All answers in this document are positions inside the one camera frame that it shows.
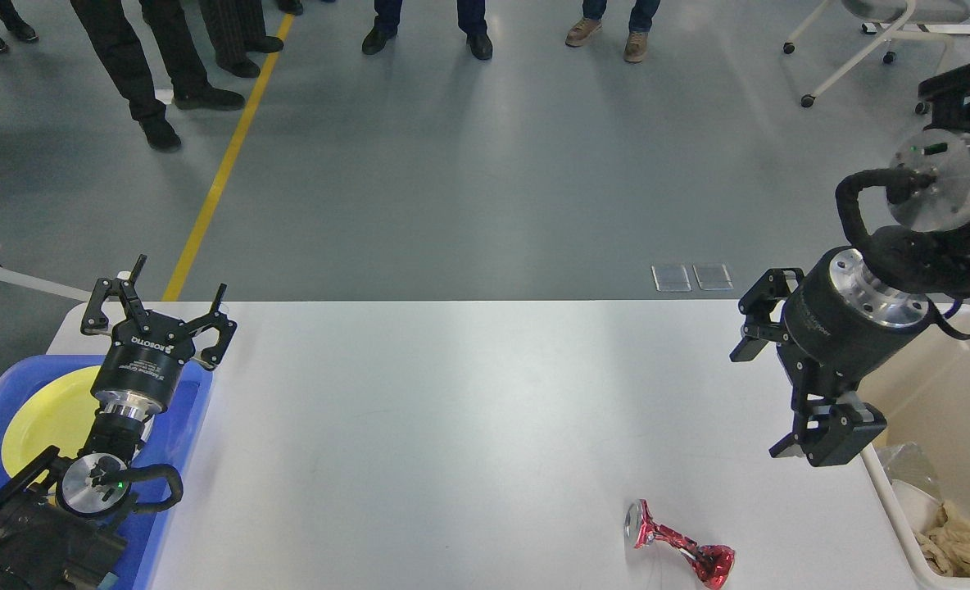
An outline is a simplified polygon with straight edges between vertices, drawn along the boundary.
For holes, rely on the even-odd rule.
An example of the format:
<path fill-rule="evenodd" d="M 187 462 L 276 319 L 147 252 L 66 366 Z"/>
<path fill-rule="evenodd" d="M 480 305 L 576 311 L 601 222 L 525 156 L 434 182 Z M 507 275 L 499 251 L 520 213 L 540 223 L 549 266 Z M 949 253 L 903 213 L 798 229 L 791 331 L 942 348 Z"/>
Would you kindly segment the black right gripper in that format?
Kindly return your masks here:
<path fill-rule="evenodd" d="M 804 277 L 795 290 L 790 283 Z M 774 321 L 785 299 L 782 320 Z M 852 247 L 827 252 L 806 276 L 800 268 L 767 270 L 737 309 L 745 320 L 732 362 L 754 360 L 776 343 L 795 382 L 791 433 L 770 447 L 770 456 L 802 456 L 813 467 L 845 465 L 885 432 L 885 416 L 855 389 L 934 315 L 926 296 L 884 284 Z"/>

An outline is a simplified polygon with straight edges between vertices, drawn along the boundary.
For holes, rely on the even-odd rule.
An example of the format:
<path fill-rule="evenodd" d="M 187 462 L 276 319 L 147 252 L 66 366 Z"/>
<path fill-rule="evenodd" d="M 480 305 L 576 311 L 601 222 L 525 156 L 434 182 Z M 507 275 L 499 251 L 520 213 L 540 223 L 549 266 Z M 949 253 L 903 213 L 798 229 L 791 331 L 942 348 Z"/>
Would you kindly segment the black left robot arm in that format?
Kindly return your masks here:
<path fill-rule="evenodd" d="M 95 418 L 74 458 L 43 449 L 0 488 L 0 589 L 104 589 L 128 542 L 131 515 L 167 511 L 184 496 L 177 468 L 134 465 L 147 426 L 173 401 L 182 370 L 214 370 L 237 324 L 211 307 L 189 321 L 149 310 L 136 292 L 145 256 L 128 277 L 100 279 L 82 317 L 84 335 L 110 336 L 92 384 Z"/>

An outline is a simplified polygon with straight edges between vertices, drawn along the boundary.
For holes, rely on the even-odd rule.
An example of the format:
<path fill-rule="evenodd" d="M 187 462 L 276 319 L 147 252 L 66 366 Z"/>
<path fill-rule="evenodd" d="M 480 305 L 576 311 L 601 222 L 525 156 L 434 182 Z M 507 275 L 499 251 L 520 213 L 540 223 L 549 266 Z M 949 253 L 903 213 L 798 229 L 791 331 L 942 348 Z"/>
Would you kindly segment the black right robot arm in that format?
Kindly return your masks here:
<path fill-rule="evenodd" d="M 970 339 L 970 63 L 920 83 L 931 123 L 885 168 L 836 187 L 848 246 L 808 273 L 772 268 L 737 303 L 733 362 L 774 343 L 793 425 L 773 458 L 844 465 L 886 428 L 857 397 L 860 381 L 928 326 Z"/>

